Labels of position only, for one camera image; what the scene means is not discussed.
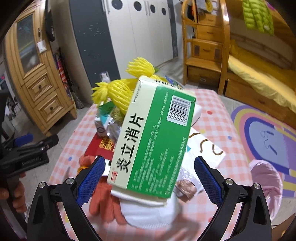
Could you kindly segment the left hand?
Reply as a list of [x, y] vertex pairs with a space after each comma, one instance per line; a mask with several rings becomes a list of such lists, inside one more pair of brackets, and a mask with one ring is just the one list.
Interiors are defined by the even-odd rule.
[[[1, 185], [1, 200], [7, 200], [10, 197], [9, 191]], [[18, 181], [18, 185], [13, 190], [13, 207], [17, 213], [24, 213], [27, 211], [25, 188], [21, 181]]]

